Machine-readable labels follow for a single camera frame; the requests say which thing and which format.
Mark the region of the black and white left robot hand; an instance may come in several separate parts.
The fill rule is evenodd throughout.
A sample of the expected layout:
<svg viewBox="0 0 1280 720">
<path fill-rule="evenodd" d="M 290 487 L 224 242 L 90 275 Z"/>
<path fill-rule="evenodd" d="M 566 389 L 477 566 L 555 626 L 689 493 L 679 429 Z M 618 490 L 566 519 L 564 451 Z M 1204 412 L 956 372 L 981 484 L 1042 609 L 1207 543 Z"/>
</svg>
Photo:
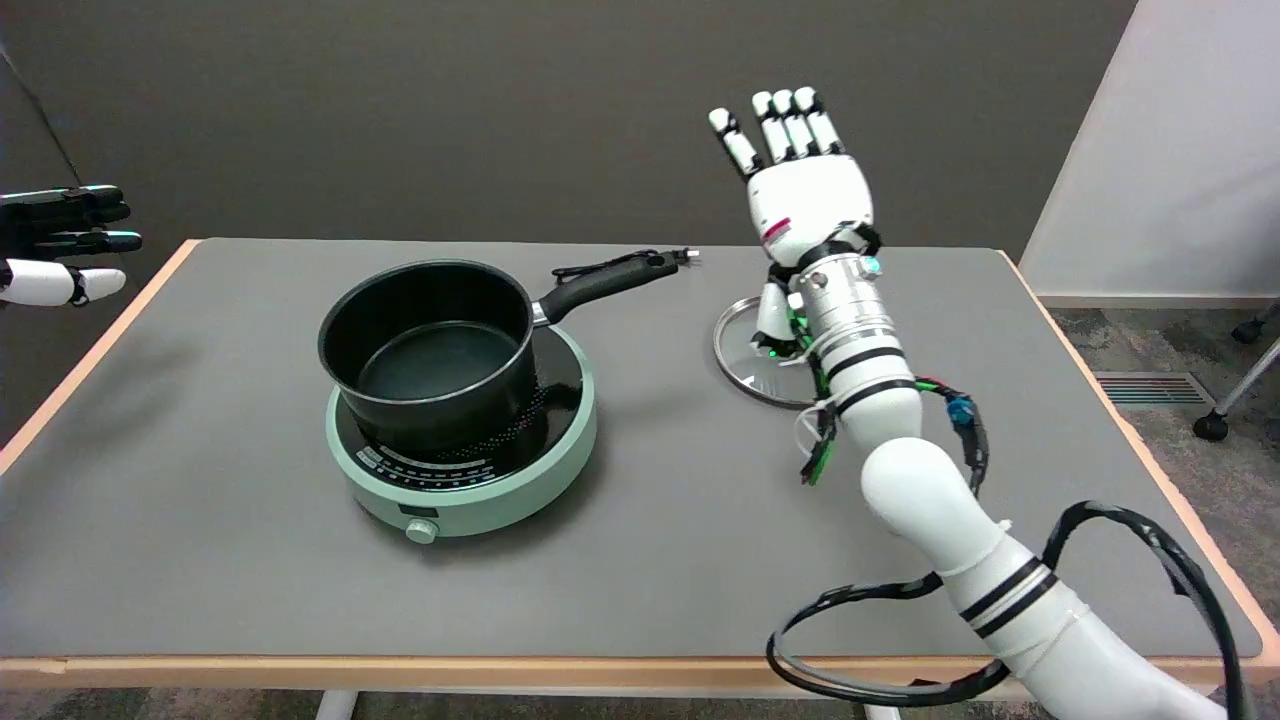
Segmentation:
<svg viewBox="0 0 1280 720">
<path fill-rule="evenodd" d="M 74 266 L 64 260 L 140 250 L 140 233 L 109 228 L 129 217 L 125 195 L 114 184 L 4 193 L 3 301 L 82 307 L 122 291 L 127 283 L 124 270 Z"/>
</svg>

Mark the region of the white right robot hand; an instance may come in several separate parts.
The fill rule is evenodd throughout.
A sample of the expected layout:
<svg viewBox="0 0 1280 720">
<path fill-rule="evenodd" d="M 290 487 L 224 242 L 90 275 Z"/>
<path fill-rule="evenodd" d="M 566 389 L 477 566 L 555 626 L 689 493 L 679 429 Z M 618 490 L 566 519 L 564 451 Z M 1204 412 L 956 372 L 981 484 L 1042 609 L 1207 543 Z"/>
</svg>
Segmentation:
<svg viewBox="0 0 1280 720">
<path fill-rule="evenodd" d="M 817 90 L 759 91 L 751 109 L 765 154 L 730 109 L 712 109 L 707 119 L 746 186 L 751 225 L 771 261 L 751 346 L 792 357 L 803 347 L 788 318 L 792 277 L 829 254 L 829 243 L 836 254 L 874 256 L 883 242 L 870 186 Z"/>
</svg>

